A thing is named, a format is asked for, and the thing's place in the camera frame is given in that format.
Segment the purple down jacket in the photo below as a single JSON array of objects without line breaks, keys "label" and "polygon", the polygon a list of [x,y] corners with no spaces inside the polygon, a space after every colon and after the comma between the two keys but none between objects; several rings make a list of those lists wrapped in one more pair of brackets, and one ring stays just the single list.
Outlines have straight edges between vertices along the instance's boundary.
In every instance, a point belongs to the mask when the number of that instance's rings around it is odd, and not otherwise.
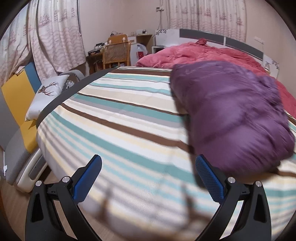
[{"label": "purple down jacket", "polygon": [[225,61],[174,65],[170,87],[190,120],[190,142],[239,177],[268,172],[294,153],[276,81]]}]

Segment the yellow grey sofa chair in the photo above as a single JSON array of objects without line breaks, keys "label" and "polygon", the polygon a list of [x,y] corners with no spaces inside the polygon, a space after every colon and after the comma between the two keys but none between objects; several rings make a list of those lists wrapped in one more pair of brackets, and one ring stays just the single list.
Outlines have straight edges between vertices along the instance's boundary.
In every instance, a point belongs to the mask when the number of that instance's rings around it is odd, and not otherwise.
[{"label": "yellow grey sofa chair", "polygon": [[25,120],[40,86],[30,62],[1,87],[1,177],[27,193],[47,166],[36,141],[36,122]]}]

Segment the striped bed sheet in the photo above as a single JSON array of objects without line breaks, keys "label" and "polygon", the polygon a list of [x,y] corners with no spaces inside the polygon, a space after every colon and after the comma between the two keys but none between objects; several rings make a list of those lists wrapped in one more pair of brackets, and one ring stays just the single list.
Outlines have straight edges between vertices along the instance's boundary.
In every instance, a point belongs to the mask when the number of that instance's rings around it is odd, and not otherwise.
[{"label": "striped bed sheet", "polygon": [[[194,240],[219,206],[197,175],[190,117],[170,88],[171,72],[127,66],[96,73],[37,120],[37,142],[56,177],[102,158],[81,206],[127,240]],[[295,148],[271,171],[234,178],[262,182],[277,238],[295,213]]]}]

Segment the white deer print pillow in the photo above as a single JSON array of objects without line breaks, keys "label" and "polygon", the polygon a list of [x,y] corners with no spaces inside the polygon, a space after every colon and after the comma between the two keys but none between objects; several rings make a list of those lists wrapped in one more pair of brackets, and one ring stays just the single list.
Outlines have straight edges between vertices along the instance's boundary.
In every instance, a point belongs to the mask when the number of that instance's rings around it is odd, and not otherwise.
[{"label": "white deer print pillow", "polygon": [[59,75],[46,79],[37,90],[26,113],[25,121],[37,120],[42,110],[62,93],[69,75]]}]

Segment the wooden desk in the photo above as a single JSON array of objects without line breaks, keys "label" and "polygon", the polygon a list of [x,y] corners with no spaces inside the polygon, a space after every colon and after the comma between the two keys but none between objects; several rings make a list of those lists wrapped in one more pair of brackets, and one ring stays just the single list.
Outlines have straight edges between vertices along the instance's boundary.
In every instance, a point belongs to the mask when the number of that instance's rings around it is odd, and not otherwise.
[{"label": "wooden desk", "polygon": [[[86,57],[87,63],[89,65],[89,74],[98,72],[103,69],[103,49],[99,53],[95,53],[94,55],[90,55]],[[111,68],[113,67],[120,67],[125,66],[124,64],[120,64],[118,66],[117,63],[114,63],[111,65]]]}]

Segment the red quilted duvet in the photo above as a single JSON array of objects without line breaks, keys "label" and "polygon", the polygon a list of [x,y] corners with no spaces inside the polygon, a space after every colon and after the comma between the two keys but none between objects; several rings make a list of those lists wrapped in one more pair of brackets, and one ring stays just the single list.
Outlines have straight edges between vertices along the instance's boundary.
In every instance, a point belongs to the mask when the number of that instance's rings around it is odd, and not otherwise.
[{"label": "red quilted duvet", "polygon": [[170,88],[191,117],[295,116],[295,98],[251,56],[205,39],[149,54],[138,67],[171,69]]}]

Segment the wicker wooden chair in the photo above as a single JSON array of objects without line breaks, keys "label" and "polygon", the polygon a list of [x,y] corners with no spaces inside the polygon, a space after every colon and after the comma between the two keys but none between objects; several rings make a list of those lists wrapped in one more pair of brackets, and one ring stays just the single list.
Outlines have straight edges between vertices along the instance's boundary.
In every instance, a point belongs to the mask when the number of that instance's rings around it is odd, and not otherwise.
[{"label": "wicker wooden chair", "polygon": [[130,42],[109,44],[103,48],[103,69],[117,63],[130,66]]}]

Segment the patterned side curtain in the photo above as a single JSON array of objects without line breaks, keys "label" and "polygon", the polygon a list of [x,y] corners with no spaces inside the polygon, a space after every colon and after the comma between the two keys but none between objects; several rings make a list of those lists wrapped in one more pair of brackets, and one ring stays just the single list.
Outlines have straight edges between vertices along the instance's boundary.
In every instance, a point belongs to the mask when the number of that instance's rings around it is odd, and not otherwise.
[{"label": "patterned side curtain", "polygon": [[1,38],[1,85],[34,61],[40,81],[86,61],[77,1],[29,1]]}]

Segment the white grey bed headboard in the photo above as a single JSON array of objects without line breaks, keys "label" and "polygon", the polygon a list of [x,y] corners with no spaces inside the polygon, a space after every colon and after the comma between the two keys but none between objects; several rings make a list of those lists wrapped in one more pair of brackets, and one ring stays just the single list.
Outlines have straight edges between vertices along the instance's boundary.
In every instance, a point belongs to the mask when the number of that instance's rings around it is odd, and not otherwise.
[{"label": "white grey bed headboard", "polygon": [[199,39],[206,39],[207,44],[216,48],[231,48],[240,50],[252,56],[258,63],[260,63],[266,72],[274,77],[278,77],[280,69],[279,64],[268,57],[262,50],[256,49],[248,44],[238,40],[231,39],[222,35],[213,33],[189,30],[189,29],[161,29],[156,30],[154,39],[155,45],[152,46],[152,53],[156,53],[167,47],[180,45],[188,42],[197,42]]}]

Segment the patterned window curtain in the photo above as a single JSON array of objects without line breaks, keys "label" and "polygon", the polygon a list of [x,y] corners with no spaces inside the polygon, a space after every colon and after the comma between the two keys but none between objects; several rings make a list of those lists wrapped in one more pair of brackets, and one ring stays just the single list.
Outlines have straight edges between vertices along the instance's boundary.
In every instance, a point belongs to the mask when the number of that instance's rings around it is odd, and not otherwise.
[{"label": "patterned window curtain", "polygon": [[167,1],[170,29],[198,30],[246,41],[246,4],[241,0]]}]

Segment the white wall socket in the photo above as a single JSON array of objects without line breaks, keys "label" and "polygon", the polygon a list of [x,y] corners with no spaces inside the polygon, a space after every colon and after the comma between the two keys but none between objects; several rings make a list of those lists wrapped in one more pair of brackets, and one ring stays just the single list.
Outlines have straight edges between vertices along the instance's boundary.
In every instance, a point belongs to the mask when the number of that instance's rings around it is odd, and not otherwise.
[{"label": "white wall socket", "polygon": [[254,36],[254,40],[259,42],[260,44],[264,44],[264,41],[257,36]]}]

